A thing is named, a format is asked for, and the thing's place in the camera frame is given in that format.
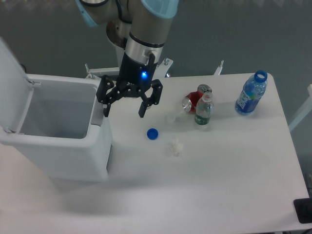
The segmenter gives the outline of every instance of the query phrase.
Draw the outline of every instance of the white trash bin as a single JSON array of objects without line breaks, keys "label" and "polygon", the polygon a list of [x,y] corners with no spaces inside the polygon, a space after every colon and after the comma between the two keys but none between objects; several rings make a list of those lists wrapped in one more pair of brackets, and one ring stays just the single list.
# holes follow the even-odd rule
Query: white trash bin
[{"label": "white trash bin", "polygon": [[99,81],[26,75],[0,38],[0,143],[48,176],[104,181],[112,144]]}]

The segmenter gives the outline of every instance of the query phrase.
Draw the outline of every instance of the blue bottle cap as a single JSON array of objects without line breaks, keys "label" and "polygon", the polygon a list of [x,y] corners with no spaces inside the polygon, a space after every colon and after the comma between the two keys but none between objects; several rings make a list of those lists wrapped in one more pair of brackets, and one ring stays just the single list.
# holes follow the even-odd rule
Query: blue bottle cap
[{"label": "blue bottle cap", "polygon": [[263,70],[259,70],[254,74],[254,80],[259,83],[265,82],[267,78],[268,78],[268,74]]},{"label": "blue bottle cap", "polygon": [[147,131],[147,137],[148,137],[148,139],[150,139],[150,140],[156,140],[157,137],[158,137],[158,131],[157,131],[157,129],[155,129],[155,128],[150,128],[150,129]]}]

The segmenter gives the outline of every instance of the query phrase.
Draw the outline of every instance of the clear plastic bottle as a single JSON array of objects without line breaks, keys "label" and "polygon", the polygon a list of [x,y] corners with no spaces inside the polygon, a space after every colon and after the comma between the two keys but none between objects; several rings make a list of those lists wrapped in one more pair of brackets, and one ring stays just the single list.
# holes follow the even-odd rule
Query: clear plastic bottle
[{"label": "clear plastic bottle", "polygon": [[249,77],[235,104],[235,109],[239,114],[247,116],[254,111],[267,88],[267,78],[268,74],[263,70]]},{"label": "clear plastic bottle", "polygon": [[213,94],[209,91],[205,92],[196,105],[195,122],[198,125],[206,125],[209,123],[213,107]]}]

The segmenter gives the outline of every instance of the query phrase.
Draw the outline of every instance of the blue led light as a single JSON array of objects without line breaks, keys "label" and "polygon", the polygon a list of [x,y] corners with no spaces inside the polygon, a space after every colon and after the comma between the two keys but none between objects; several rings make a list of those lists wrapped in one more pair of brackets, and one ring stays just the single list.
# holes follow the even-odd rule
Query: blue led light
[{"label": "blue led light", "polygon": [[141,77],[142,77],[142,79],[147,79],[147,73],[146,72],[142,72],[141,73]]}]

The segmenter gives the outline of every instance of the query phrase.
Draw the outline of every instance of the blue water bottle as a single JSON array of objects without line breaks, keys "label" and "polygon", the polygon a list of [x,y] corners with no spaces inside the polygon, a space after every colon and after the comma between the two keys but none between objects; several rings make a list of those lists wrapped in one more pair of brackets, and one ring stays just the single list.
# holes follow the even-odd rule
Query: blue water bottle
[{"label": "blue water bottle", "polygon": [[243,116],[251,114],[267,88],[268,74],[263,71],[257,71],[249,77],[243,86],[239,98],[236,101],[235,109]]}]

